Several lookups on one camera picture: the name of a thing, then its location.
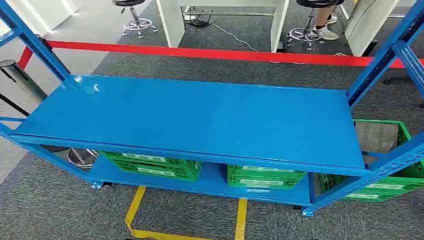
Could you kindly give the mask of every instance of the caster wheel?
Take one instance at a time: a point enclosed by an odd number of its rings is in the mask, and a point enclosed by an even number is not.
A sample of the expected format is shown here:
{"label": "caster wheel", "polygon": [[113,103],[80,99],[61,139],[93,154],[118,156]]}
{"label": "caster wheel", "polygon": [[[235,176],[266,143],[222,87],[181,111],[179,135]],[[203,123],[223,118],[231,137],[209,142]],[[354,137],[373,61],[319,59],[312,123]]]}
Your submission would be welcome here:
{"label": "caster wheel", "polygon": [[293,205],[292,206],[293,210],[297,210],[297,211],[302,211],[302,206],[298,206],[298,205]]}
{"label": "caster wheel", "polygon": [[389,79],[389,78],[386,78],[386,79],[383,80],[383,84],[390,85],[390,84],[392,84],[392,80]]}
{"label": "caster wheel", "polygon": [[110,187],[112,185],[113,185],[113,183],[111,183],[111,182],[108,182],[108,181],[103,182],[103,187]]}

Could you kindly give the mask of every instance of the stool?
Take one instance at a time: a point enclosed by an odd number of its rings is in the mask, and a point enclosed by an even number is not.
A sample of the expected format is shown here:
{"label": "stool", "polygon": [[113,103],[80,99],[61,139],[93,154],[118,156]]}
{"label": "stool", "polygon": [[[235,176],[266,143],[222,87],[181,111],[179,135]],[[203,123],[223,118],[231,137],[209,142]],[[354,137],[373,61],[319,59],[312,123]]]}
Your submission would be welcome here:
{"label": "stool", "polygon": [[312,19],[314,18],[315,9],[320,8],[328,8],[331,6],[334,6],[337,4],[338,0],[296,0],[297,4],[312,8],[310,11],[310,14],[308,16],[307,24],[305,27],[298,27],[290,32],[288,32],[288,35],[290,36],[290,39],[287,43],[290,43],[292,39],[295,39],[297,41],[307,42],[308,47],[306,50],[311,51],[312,50],[312,43],[314,41],[318,41],[323,38],[323,34],[316,29],[311,28]]}
{"label": "stool", "polygon": [[142,39],[144,36],[142,35],[142,30],[153,28],[153,32],[157,32],[158,29],[156,29],[155,26],[152,25],[152,21],[145,18],[139,18],[139,16],[136,13],[136,10],[134,9],[135,5],[139,5],[144,3],[145,0],[112,0],[112,3],[118,7],[123,7],[121,14],[124,13],[125,7],[129,7],[129,10],[131,11],[131,15],[133,20],[127,21],[123,25],[123,34],[124,36],[127,36],[127,31],[138,31],[138,38]]}

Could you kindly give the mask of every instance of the blue metal shelf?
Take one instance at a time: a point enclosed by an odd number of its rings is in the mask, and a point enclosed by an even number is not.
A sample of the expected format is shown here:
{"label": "blue metal shelf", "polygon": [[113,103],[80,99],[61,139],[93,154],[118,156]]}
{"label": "blue metal shelf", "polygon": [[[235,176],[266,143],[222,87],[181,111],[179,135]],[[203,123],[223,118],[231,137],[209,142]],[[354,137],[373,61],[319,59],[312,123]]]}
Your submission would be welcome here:
{"label": "blue metal shelf", "polygon": [[89,172],[93,180],[120,183],[134,186],[147,186],[158,189],[216,195],[229,198],[247,198],[282,204],[310,206],[309,176],[306,175],[291,190],[255,189],[230,187],[227,184],[227,166],[225,164],[204,162],[197,182],[179,180],[170,177],[151,176],[132,173],[117,168],[104,157],[97,159]]}
{"label": "blue metal shelf", "polygon": [[[21,125],[0,136],[93,187],[104,182],[302,206],[302,215],[424,158],[424,132],[365,168],[351,109],[396,59],[424,95],[424,67],[409,44],[424,29],[424,0],[387,38],[348,90],[72,75],[5,0],[0,18],[61,85]],[[22,121],[0,116],[0,120]],[[86,172],[40,144],[205,161],[198,182],[124,172],[100,157]],[[291,190],[229,187],[224,164],[309,172]],[[312,172],[349,175],[315,198]]]}
{"label": "blue metal shelf", "polygon": [[12,136],[28,143],[83,143],[97,150],[229,164],[260,161],[303,171],[319,165],[350,175],[368,172],[343,90],[107,76],[73,79],[77,86],[57,88]]}

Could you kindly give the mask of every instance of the white wall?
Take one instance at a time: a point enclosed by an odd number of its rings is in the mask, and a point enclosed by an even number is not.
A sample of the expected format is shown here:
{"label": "white wall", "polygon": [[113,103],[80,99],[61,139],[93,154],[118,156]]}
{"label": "white wall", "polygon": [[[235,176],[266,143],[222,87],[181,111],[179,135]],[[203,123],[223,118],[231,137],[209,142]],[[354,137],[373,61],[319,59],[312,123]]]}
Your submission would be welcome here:
{"label": "white wall", "polygon": [[[73,0],[6,0],[20,18],[36,34],[41,36],[57,27],[77,11],[80,4]],[[9,29],[1,22],[0,33]]]}
{"label": "white wall", "polygon": [[9,27],[6,26],[6,24],[2,20],[0,20],[0,35],[7,33],[9,30]]}

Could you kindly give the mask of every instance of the yellow floor tape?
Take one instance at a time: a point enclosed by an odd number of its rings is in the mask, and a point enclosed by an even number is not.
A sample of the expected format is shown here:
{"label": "yellow floor tape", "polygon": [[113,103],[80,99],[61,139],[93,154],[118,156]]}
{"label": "yellow floor tape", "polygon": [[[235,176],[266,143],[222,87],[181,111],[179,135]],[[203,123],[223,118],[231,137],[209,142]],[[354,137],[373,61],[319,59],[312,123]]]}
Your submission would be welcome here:
{"label": "yellow floor tape", "polygon": [[247,208],[248,200],[240,198],[238,200],[237,223],[235,224],[235,240],[245,240]]}
{"label": "yellow floor tape", "polygon": [[[144,231],[137,230],[131,227],[133,223],[134,216],[139,209],[140,202],[146,192],[145,186],[139,186],[137,192],[134,194],[131,205],[129,206],[128,212],[125,216],[125,224],[128,227],[129,231],[135,238],[151,238],[156,240],[210,240],[207,238],[191,237],[191,236],[180,236],[173,234],[166,234],[153,231]],[[235,240],[244,240],[245,239],[245,226],[246,226],[246,209],[248,206],[248,200],[240,198],[238,200],[238,210],[237,210],[237,222],[235,224]]]}

